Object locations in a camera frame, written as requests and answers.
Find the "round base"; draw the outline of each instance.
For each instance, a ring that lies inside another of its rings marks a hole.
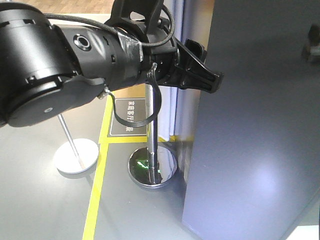
[[[88,170],[99,156],[99,149],[94,141],[79,138],[73,142],[79,153],[79,159],[68,141],[58,148],[53,157],[55,167],[66,174],[78,174]]]
[[[155,174],[148,168],[148,150],[146,147],[136,150],[129,159],[129,174],[138,185],[156,189],[165,186],[177,170],[177,161],[169,149],[158,146],[158,184],[154,184],[150,179],[150,174]]]

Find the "black robotic arm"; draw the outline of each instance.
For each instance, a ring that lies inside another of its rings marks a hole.
[[[160,17],[163,2],[115,0],[103,26],[51,25],[48,18],[59,17],[1,2],[0,126],[34,125],[151,75],[159,85],[215,92],[223,74],[204,65],[199,43],[171,37],[174,24]],[[132,12],[145,19],[132,20]]]

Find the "gray wall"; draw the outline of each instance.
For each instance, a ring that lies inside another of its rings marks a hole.
[[[320,187],[320,65],[300,55],[316,0],[216,0],[183,222],[205,240],[286,239]]]

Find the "metal pole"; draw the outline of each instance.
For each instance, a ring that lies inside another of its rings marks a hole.
[[[75,143],[74,143],[74,141],[73,141],[73,138],[72,138],[72,136],[71,136],[71,134],[70,134],[70,132],[69,132],[69,129],[68,129],[68,127],[67,127],[67,124],[66,124],[65,119],[64,119],[64,117],[62,116],[62,114],[59,114],[59,115],[58,115],[58,119],[59,119],[59,121],[60,121],[60,124],[61,124],[61,126],[62,126],[62,128],[63,128],[63,131],[64,131],[66,137],[68,138],[68,141],[69,141],[69,143],[70,143],[70,145],[71,145],[71,148],[72,148],[72,150],[73,150],[73,153],[74,153],[76,159],[78,160],[78,162],[79,162],[80,166],[82,167],[82,169],[85,169],[85,165],[84,165],[84,163],[82,162],[82,160],[81,160],[81,158],[80,158],[80,156],[79,156],[79,153],[78,153],[78,151],[77,151],[76,145],[75,145]]]
[[[151,85],[145,85],[145,111],[150,116],[155,110],[155,95]],[[158,119],[156,118],[146,126],[147,153],[148,153],[148,172],[150,182],[159,184],[158,174]]]

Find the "yellow tape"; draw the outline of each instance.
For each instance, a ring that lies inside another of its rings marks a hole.
[[[107,96],[103,120],[102,120],[102,126],[100,131],[100,137],[99,137],[100,144],[102,143],[102,139],[105,139],[108,136],[110,122],[111,122],[111,114],[112,114],[112,98],[111,96]]]
[[[108,137],[109,127],[111,122],[111,115],[112,115],[111,101],[112,101],[111,97],[108,96],[107,104],[105,105],[105,111],[104,111],[100,136],[99,136],[99,143],[100,143],[99,158],[98,158],[96,171],[94,175],[82,240],[94,240],[95,238],[99,203],[101,198],[102,186],[104,182],[109,144],[111,143],[115,143],[115,144],[116,143],[146,143],[147,142],[146,136]],[[174,142],[175,140],[176,140],[175,136],[170,137],[171,142]],[[159,142],[166,142],[166,141],[160,137]]]
[[[100,145],[100,153],[94,175],[88,212],[86,214],[82,240],[94,240],[101,190],[104,182],[109,144]]]

